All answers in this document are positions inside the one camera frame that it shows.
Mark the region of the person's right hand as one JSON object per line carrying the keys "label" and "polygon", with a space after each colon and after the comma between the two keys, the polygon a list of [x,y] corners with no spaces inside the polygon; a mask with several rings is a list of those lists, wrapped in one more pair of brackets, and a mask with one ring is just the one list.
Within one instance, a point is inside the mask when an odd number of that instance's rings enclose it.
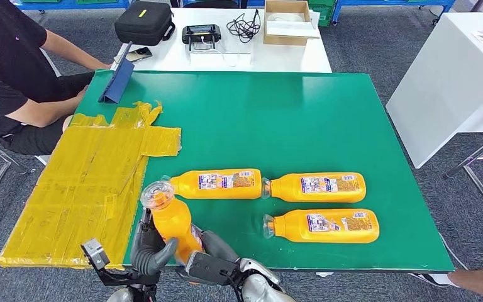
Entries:
{"label": "person's right hand", "polygon": [[74,97],[74,103],[77,106],[83,99],[86,91],[87,91],[88,85],[84,86],[84,88],[79,91],[79,93]]}

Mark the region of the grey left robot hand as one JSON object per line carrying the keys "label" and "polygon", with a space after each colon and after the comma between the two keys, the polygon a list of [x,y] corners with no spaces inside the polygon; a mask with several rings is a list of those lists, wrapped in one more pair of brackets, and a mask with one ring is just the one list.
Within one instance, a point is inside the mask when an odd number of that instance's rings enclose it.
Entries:
{"label": "grey left robot hand", "polygon": [[174,256],[178,239],[166,241],[155,227],[151,210],[143,210],[131,245],[130,261],[134,269],[146,276],[158,273]]}

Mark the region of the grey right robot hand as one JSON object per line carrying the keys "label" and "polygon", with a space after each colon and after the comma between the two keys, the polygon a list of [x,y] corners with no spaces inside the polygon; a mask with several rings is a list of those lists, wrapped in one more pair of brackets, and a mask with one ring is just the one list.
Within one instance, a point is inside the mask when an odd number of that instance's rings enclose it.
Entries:
{"label": "grey right robot hand", "polygon": [[219,235],[210,230],[201,230],[196,228],[197,237],[201,240],[202,251],[194,251],[188,264],[197,263],[235,263],[240,256],[233,248],[226,243]]}

